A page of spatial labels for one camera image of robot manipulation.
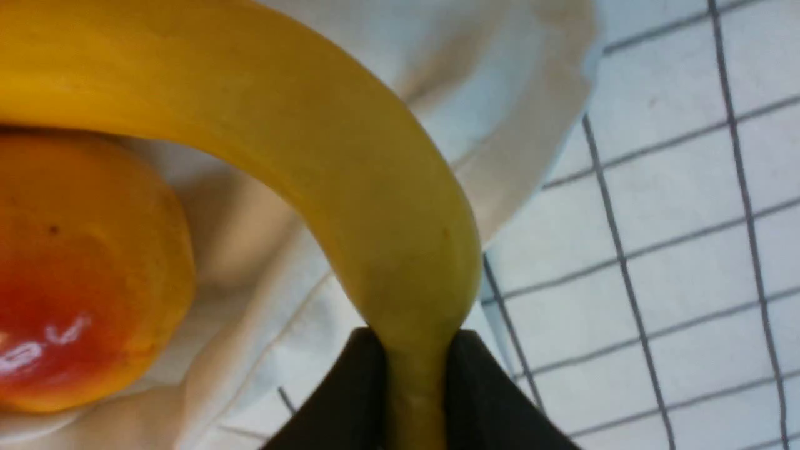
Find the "white cloth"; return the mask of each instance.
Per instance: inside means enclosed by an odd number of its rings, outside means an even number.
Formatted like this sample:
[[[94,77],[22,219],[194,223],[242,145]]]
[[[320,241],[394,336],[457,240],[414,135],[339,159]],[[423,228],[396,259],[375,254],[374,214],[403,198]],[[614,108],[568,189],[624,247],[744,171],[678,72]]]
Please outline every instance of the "white cloth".
[[[600,55],[591,0],[263,3],[335,41],[406,100],[454,164],[484,243],[551,167]],[[324,255],[274,193],[197,151],[129,144],[183,201],[198,298],[124,396],[54,416],[0,416],[3,450],[195,448],[290,374],[334,358],[332,336],[350,331]]]

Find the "banana peel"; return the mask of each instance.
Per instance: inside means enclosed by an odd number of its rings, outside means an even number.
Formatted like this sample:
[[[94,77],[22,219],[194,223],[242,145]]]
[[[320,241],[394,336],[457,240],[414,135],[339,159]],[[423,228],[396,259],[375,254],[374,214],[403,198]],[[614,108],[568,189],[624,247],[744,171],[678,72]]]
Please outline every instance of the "banana peel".
[[[175,141],[274,189],[386,349],[387,448],[446,448],[478,233],[414,116],[334,44],[247,0],[4,0],[0,124]]]

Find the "nectarine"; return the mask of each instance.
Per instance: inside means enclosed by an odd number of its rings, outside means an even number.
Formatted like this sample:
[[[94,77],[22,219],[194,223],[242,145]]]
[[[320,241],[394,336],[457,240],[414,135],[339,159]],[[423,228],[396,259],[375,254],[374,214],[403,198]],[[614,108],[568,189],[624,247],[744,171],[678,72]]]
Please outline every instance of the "nectarine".
[[[180,203],[145,163],[97,135],[0,131],[0,409],[124,388],[193,295]]]

